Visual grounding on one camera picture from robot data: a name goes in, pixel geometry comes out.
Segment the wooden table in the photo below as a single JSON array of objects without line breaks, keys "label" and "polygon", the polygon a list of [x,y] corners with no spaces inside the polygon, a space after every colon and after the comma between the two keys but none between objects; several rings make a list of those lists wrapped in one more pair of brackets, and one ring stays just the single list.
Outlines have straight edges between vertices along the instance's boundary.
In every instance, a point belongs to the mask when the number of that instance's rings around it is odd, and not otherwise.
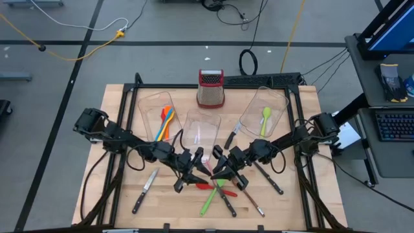
[{"label": "wooden table", "polygon": [[[101,109],[109,115],[109,119],[112,121],[116,121],[118,115],[122,89],[123,85],[107,85],[103,96]],[[162,91],[168,91],[170,93],[177,110],[179,120],[183,126],[188,110],[198,108],[195,101],[197,90],[139,89],[138,99]],[[226,103],[224,107],[209,110],[211,113],[218,114],[221,117],[221,125],[217,135],[216,144],[221,147],[224,146],[227,137],[251,101],[255,91],[256,90],[249,89],[226,89]],[[305,118],[309,118],[320,113],[320,105],[315,87],[301,86],[300,96]],[[295,117],[297,117],[293,94],[291,95],[291,100]],[[125,110],[125,117],[122,124],[123,128],[126,125],[127,109],[128,107]],[[146,131],[143,126],[142,116],[137,106],[133,120],[133,133],[136,136],[145,139]],[[290,132],[289,117],[285,111],[269,140],[275,140],[288,132]],[[248,147],[249,142],[252,142],[252,139],[244,133],[239,132],[235,136],[232,146],[237,144],[243,150]],[[91,151],[85,168],[85,176],[91,169],[91,166],[103,153],[104,150],[102,149],[102,144],[98,143],[91,146]],[[320,153],[331,156],[327,146],[320,145]],[[206,215],[204,217],[200,217],[199,213],[201,207],[210,195],[209,190],[198,190],[194,185],[191,185],[184,186],[184,189],[180,194],[174,192],[173,184],[177,178],[170,168],[159,162],[155,162],[153,164],[146,163],[146,169],[142,172],[136,172],[128,167],[125,167],[115,227],[162,228],[164,223],[170,223],[171,228],[181,229],[217,228],[255,230],[258,225],[263,225],[265,230],[305,230],[306,227],[303,217],[298,174],[293,164],[293,149],[286,149],[284,154],[286,155],[287,167],[285,172],[282,174],[274,173],[270,166],[263,166],[267,173],[270,174],[271,178],[275,180],[275,182],[278,183],[283,189],[283,195],[276,193],[273,187],[270,186],[268,181],[259,173],[256,167],[246,167],[240,172],[250,181],[246,189],[253,199],[256,200],[258,205],[263,209],[266,217],[261,217],[244,193],[240,192],[230,181],[226,182],[224,189],[231,190],[238,194],[238,197],[229,197],[229,201],[237,212],[237,217],[233,218],[231,216],[230,212],[225,207],[223,200],[218,196],[218,194],[216,194],[213,198]],[[89,179],[85,196],[85,214],[94,206],[102,193],[108,159],[109,156],[97,165]],[[141,167],[142,165],[141,158],[135,151],[132,152],[129,160],[131,164],[136,167]],[[336,181],[333,163],[318,156],[315,156],[313,161],[319,194],[322,201],[326,204],[334,216],[336,216],[338,221],[346,226],[347,222],[343,211],[341,195]],[[216,160],[212,157],[210,162],[212,166],[214,166]],[[276,169],[280,170],[282,165],[281,156],[277,156],[276,159],[274,159],[274,164]],[[151,172],[156,167],[160,168],[157,177],[149,189],[149,192],[147,193],[138,213],[132,214],[131,211],[133,205],[135,204],[138,196],[141,194],[142,188],[148,180]],[[196,170],[194,171],[194,174],[208,180],[207,176]],[[80,221],[80,197],[81,193],[79,194],[78,203],[73,216],[73,223]],[[309,203],[312,215],[312,224],[317,226],[314,204],[310,197]],[[109,222],[111,204],[112,198],[109,198],[104,223]]]}]

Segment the knife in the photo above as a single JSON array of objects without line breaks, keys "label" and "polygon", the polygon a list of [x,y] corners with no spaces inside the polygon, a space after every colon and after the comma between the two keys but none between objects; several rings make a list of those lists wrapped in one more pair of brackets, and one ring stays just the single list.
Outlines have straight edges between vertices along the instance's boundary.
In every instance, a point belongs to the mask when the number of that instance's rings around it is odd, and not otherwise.
[{"label": "knife", "polygon": [[227,208],[229,209],[229,211],[232,213],[233,217],[237,216],[237,213],[235,212],[234,208],[232,207],[232,204],[230,204],[230,202],[227,200],[226,195],[224,194],[224,192],[221,190],[221,188],[217,185],[217,192],[220,194],[220,197],[224,200],[224,202],[226,203]]},{"label": "knife", "polygon": [[270,178],[269,174],[265,172],[264,169],[257,164],[257,162],[253,163],[257,167],[257,169],[259,169],[262,175],[266,177],[267,181],[273,186],[273,188],[278,192],[278,194],[283,195],[283,190],[281,190],[279,186],[276,184],[276,182],[274,182],[272,178]]},{"label": "knife", "polygon": [[230,147],[230,145],[231,145],[231,143],[233,141],[234,135],[237,134],[237,132],[239,131],[240,127],[241,127],[241,123],[240,123],[240,120],[239,120],[237,122],[237,124],[235,125],[233,131],[230,133],[230,136],[228,136],[228,139],[226,141],[226,144],[224,145],[224,148],[226,150],[228,150],[228,148]]},{"label": "knife", "polygon": [[157,173],[158,173],[159,170],[160,170],[160,168],[157,168],[156,170],[154,170],[153,173],[151,174],[151,176],[149,177],[147,183],[145,184],[144,188],[142,189],[142,193],[141,193],[140,197],[138,197],[138,200],[136,200],[134,209],[132,209],[133,214],[136,214],[136,212],[140,208],[140,205],[141,205],[142,201],[144,200],[144,197],[147,194],[147,192],[149,190],[149,187],[153,183],[153,181],[154,181],[155,177],[157,176]]}]

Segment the clear plastic container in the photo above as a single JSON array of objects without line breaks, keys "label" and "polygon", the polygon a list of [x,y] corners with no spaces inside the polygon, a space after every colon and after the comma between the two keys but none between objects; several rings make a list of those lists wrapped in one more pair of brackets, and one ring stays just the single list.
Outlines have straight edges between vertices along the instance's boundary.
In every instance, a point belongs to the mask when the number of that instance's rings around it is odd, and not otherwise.
[{"label": "clear plastic container", "polygon": [[147,140],[153,142],[156,140],[158,131],[162,125],[161,113],[164,107],[171,106],[175,110],[174,117],[168,124],[169,137],[162,140],[167,141],[174,138],[174,136],[180,131],[181,124],[177,114],[177,110],[174,107],[173,100],[168,92],[161,92],[145,97],[138,102],[138,107],[141,111],[142,120],[144,121],[145,130],[147,131]]},{"label": "clear plastic container", "polygon": [[[254,138],[270,137],[288,104],[289,100],[283,95],[267,87],[259,87],[240,117],[241,130]],[[270,116],[266,121],[264,134],[261,134],[265,121],[263,111],[266,107],[270,108]]]},{"label": "clear plastic container", "polygon": [[202,161],[210,159],[220,123],[219,115],[198,109],[189,110],[182,136],[184,147],[190,149],[192,154],[198,147],[202,147],[204,148]]}]

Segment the green spoon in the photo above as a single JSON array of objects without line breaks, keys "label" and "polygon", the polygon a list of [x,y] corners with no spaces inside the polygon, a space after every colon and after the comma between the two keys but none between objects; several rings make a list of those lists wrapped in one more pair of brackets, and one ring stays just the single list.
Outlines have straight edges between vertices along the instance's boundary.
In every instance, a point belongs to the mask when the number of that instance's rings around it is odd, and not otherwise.
[{"label": "green spoon", "polygon": [[271,116],[271,114],[272,114],[272,109],[271,108],[265,107],[263,109],[263,118],[265,120],[263,121],[263,125],[261,126],[261,133],[260,133],[260,135],[262,135],[263,137],[265,136],[265,133],[266,133],[266,122],[267,122],[267,119]]},{"label": "green spoon", "polygon": [[[223,185],[224,185],[224,183],[226,182],[226,180],[225,179],[218,179],[217,180],[217,184],[219,185],[219,187],[222,187]],[[206,201],[206,203],[204,204],[204,206],[202,207],[202,209],[201,209],[201,212],[200,212],[200,216],[203,216],[205,213],[206,213],[206,211],[207,211],[207,209],[208,209],[208,207],[209,207],[209,205],[210,205],[210,203],[211,203],[211,201],[212,201],[212,199],[213,199],[213,197],[214,197],[214,194],[216,193],[216,191],[217,191],[217,189],[216,188],[214,188],[213,189],[213,191],[212,191],[212,193],[210,194],[210,196],[208,197],[208,199],[207,199],[207,201]]]}]

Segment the yellow spoon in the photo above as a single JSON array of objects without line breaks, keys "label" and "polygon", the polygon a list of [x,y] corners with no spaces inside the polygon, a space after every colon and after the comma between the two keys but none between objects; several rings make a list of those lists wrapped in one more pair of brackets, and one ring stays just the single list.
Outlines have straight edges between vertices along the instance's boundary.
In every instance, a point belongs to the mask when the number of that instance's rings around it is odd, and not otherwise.
[{"label": "yellow spoon", "polygon": [[272,109],[271,108],[265,107],[263,109],[263,118],[265,120],[263,121],[263,125],[261,126],[261,133],[260,133],[260,135],[262,135],[263,137],[265,136],[265,133],[266,133],[266,122],[267,122],[267,119],[271,116],[271,114],[272,114]]}]

